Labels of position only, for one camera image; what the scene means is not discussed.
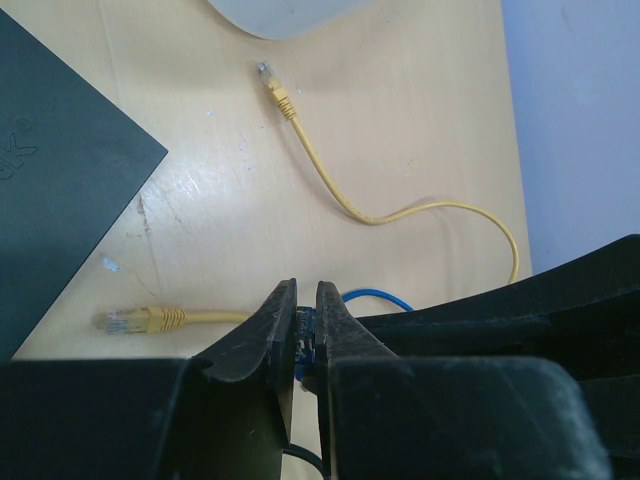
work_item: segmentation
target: blue wall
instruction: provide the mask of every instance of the blue wall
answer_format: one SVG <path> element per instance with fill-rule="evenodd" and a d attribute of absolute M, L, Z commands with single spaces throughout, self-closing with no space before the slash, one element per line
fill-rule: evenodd
<path fill-rule="evenodd" d="M 503 0 L 534 272 L 640 232 L 640 0 Z"/>

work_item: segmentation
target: white round object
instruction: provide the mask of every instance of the white round object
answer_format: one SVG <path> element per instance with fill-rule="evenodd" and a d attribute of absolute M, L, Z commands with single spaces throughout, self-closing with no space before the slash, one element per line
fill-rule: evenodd
<path fill-rule="evenodd" d="M 294 37 L 368 0 L 209 0 L 227 20 L 252 35 Z"/>

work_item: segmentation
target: table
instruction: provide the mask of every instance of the table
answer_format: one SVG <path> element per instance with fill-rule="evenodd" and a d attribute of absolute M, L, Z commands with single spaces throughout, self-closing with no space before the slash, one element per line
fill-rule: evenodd
<path fill-rule="evenodd" d="M 378 215 L 420 199 L 477 204 L 509 225 L 530 274 L 498 0 L 378 0 L 283 42 L 239 31 L 205 0 L 0 7 L 170 150 L 16 358 L 189 356 L 232 326 L 109 337 L 92 318 L 154 304 L 252 311 L 290 277 L 306 305 L 319 280 L 416 307 L 506 282 L 508 245 L 474 214 L 378 228 L 347 218 L 265 94 L 263 60 L 356 205 Z M 317 450 L 314 408 L 296 387 L 294 440 Z M 316 478 L 297 460 L 284 475 Z"/>

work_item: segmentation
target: yellow ethernet cable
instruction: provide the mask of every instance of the yellow ethernet cable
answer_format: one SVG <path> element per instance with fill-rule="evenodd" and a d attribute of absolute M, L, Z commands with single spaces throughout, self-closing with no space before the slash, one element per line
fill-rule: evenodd
<path fill-rule="evenodd" d="M 100 325 L 111 335 L 169 332 L 191 323 L 242 323 L 249 314 L 240 312 L 190 312 L 180 308 L 145 307 L 115 310 Z"/>
<path fill-rule="evenodd" d="M 291 123 L 291 126 L 295 130 L 296 135 L 298 135 L 298 138 L 300 139 L 302 146 L 307 152 L 307 155 L 309 156 L 311 163 L 313 163 L 313 166 L 318 172 L 318 175 L 320 175 L 320 178 L 324 182 L 325 186 L 327 187 L 329 192 L 331 192 L 331 195 L 333 195 L 333 198 L 336 199 L 336 201 L 342 206 L 342 208 L 344 208 L 347 211 L 347 213 L 352 218 L 354 218 L 355 220 L 365 225 L 376 226 L 376 225 L 385 225 L 387 223 L 400 220 L 401 218 L 408 217 L 409 215 L 412 215 L 414 213 L 422 212 L 424 210 L 430 210 L 433 208 L 441 208 L 441 207 L 459 208 L 462 210 L 469 210 L 471 212 L 477 213 L 487 218 L 491 222 L 493 222 L 504 234 L 504 236 L 507 238 L 507 241 L 509 242 L 509 246 L 511 247 L 511 253 L 513 256 L 513 266 L 511 268 L 511 275 L 509 276 L 508 283 L 513 283 L 517 280 L 518 270 L 520 269 L 520 252 L 518 251 L 518 245 L 516 244 L 516 240 L 513 237 L 513 234 L 507 228 L 507 226 L 504 223 L 502 223 L 498 218 L 496 218 L 495 215 L 488 212 L 487 210 L 484 210 L 480 207 L 476 207 L 474 205 L 470 205 L 467 203 L 445 201 L 445 202 L 423 203 L 421 205 L 416 205 L 414 207 L 407 207 L 400 210 L 399 212 L 393 213 L 391 215 L 387 215 L 385 217 L 370 217 L 362 213 L 356 207 L 354 207 L 329 176 L 329 173 L 327 172 L 326 167 L 320 160 L 320 157 L 318 156 L 315 149 L 313 148 L 313 145 L 311 144 L 311 140 L 309 140 L 307 133 L 305 132 L 304 128 L 300 124 L 300 121 L 298 120 L 298 114 L 296 113 L 296 109 L 293 106 L 293 102 L 291 101 L 291 98 L 289 97 L 289 93 L 287 92 L 287 90 L 280 84 L 278 79 L 271 73 L 271 70 L 269 69 L 269 66 L 266 63 L 261 63 L 258 67 L 258 71 L 260 73 L 260 79 L 262 80 L 262 83 L 264 83 L 265 87 L 267 87 L 267 90 L 269 91 L 271 98 L 276 103 L 276 105 L 278 105 L 278 109 L 280 110 L 284 118 Z"/>

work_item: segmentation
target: black cable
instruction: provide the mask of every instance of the black cable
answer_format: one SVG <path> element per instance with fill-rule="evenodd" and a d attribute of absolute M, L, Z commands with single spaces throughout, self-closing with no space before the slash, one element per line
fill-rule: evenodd
<path fill-rule="evenodd" d="M 324 473 L 324 465 L 322 464 L 322 460 L 312 451 L 291 443 L 288 448 L 285 448 L 282 451 L 282 453 L 284 453 L 285 455 L 291 455 L 292 457 L 296 457 L 304 460 L 307 463 L 310 463 L 311 465 L 316 467 L 316 469 L 322 474 L 322 478 L 328 478 Z"/>

